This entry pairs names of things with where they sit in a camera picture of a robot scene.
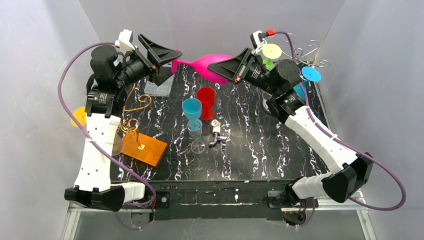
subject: yellow disc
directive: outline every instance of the yellow disc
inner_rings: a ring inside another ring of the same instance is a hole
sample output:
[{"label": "yellow disc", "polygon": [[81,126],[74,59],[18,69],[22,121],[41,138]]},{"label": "yellow disc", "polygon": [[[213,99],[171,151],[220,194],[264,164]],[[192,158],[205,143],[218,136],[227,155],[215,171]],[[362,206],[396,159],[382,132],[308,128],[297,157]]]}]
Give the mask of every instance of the yellow disc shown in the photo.
[{"label": "yellow disc", "polygon": [[[72,113],[72,115],[78,120],[78,122],[81,125],[84,126],[87,123],[86,122],[86,107],[85,106],[82,106],[82,107],[78,108],[77,110],[75,110]],[[72,126],[78,127],[77,124],[74,122],[74,120],[72,120],[72,118],[70,120],[70,123],[72,124]]]},{"label": "yellow disc", "polygon": [[268,43],[262,48],[262,53],[265,57],[269,59],[278,59],[283,53],[283,51],[278,45],[274,43]]}]

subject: tabletop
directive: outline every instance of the tabletop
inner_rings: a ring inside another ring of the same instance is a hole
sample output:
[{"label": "tabletop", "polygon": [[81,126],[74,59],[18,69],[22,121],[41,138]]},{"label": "tabletop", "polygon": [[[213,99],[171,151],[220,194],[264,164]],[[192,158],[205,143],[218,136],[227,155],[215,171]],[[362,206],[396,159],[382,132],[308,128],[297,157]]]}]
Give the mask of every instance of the tabletop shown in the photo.
[{"label": "tabletop", "polygon": [[[129,97],[126,108],[138,108],[145,81],[140,81]],[[203,121],[202,138],[206,149],[195,154],[193,141],[183,115],[183,101],[196,97],[201,87],[216,91],[213,119],[221,122],[221,134],[228,137],[225,151],[219,144],[208,148],[213,139],[211,121]],[[306,84],[311,109],[327,124],[317,91]],[[190,66],[178,67],[169,97],[152,97],[152,104],[139,111],[126,112],[123,119],[136,118],[139,132],[168,143],[157,167],[120,154],[121,163],[153,181],[240,181],[293,180],[301,176],[328,172],[314,150],[294,131],[262,109],[262,91],[242,82],[219,85],[202,78]],[[112,181],[130,181],[129,173],[112,164]]]}]

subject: gray floor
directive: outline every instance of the gray floor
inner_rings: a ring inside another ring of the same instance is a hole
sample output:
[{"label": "gray floor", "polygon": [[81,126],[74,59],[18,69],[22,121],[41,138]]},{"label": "gray floor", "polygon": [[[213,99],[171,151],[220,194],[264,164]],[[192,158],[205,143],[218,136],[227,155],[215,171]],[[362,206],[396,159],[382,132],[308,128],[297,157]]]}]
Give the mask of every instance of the gray floor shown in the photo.
[{"label": "gray floor", "polygon": [[[129,212],[118,213],[132,226]],[[133,217],[138,224],[140,217]],[[305,227],[296,230],[265,219],[180,219],[155,221],[143,231],[119,225],[111,212],[82,212],[76,240],[362,240],[365,239],[355,210],[319,210]]]}]

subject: faucet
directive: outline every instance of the faucet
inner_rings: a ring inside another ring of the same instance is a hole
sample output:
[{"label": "faucet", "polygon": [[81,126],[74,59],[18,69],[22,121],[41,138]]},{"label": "faucet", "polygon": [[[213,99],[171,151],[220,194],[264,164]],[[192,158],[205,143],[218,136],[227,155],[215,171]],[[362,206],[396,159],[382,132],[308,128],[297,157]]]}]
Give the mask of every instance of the faucet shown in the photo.
[{"label": "faucet", "polygon": [[209,142],[209,147],[212,148],[214,147],[218,142],[220,142],[221,144],[221,150],[225,151],[225,147],[226,147],[226,141],[227,141],[227,137],[226,136],[221,136],[221,123],[214,119],[212,120],[212,122],[210,123],[212,125],[212,134],[213,134],[213,141]]}]

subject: wooden block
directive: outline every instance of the wooden block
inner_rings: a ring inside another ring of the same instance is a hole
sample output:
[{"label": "wooden block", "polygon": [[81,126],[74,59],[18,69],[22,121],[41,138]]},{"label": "wooden block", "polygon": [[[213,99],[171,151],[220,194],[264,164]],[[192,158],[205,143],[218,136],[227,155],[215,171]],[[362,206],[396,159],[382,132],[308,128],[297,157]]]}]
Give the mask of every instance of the wooden block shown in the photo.
[{"label": "wooden block", "polygon": [[164,155],[168,144],[150,136],[133,131],[123,137],[122,153],[150,166],[156,167]]}]

